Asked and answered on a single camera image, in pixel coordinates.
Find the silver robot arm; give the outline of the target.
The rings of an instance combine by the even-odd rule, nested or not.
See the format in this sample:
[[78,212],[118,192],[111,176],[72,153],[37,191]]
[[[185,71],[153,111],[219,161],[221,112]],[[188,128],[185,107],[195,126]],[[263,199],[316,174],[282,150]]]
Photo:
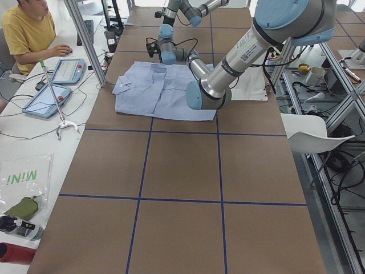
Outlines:
[[203,17],[207,16],[215,9],[228,5],[229,0],[211,0],[193,7],[189,1],[175,1],[170,0],[167,7],[163,7],[161,11],[155,12],[155,18],[163,17],[163,24],[173,26],[175,19],[179,11],[185,16],[189,23],[196,27],[198,26]]
[[173,24],[182,12],[192,26],[203,17],[227,5],[227,1],[207,1],[192,7],[188,1],[169,1],[156,17],[163,17],[158,48],[165,65],[185,62],[198,78],[188,83],[185,98],[194,110],[218,110],[232,97],[230,84],[241,76],[269,47],[291,39],[293,46],[314,45],[330,40],[334,34],[335,1],[258,1],[252,26],[213,69],[192,51],[173,44]]

